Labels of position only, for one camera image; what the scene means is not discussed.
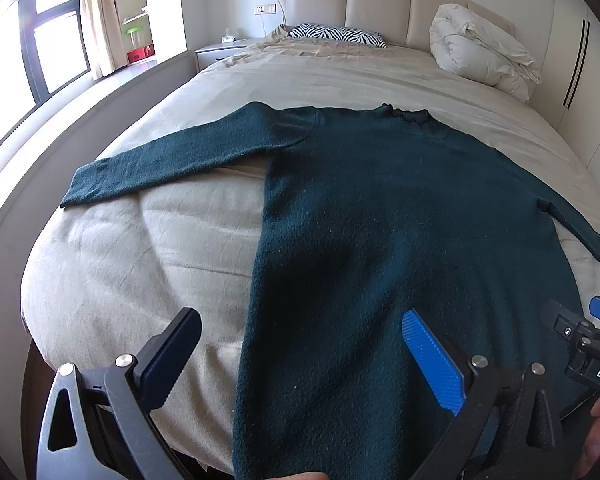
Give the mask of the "person right hand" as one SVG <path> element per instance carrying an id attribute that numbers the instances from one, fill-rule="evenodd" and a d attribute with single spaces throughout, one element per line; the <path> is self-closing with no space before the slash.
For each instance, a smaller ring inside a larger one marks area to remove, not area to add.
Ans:
<path id="1" fill-rule="evenodd" d="M 574 466 L 571 478 L 583 478 L 600 458 L 600 397 L 591 408 L 592 425 L 584 440 L 581 455 Z"/>

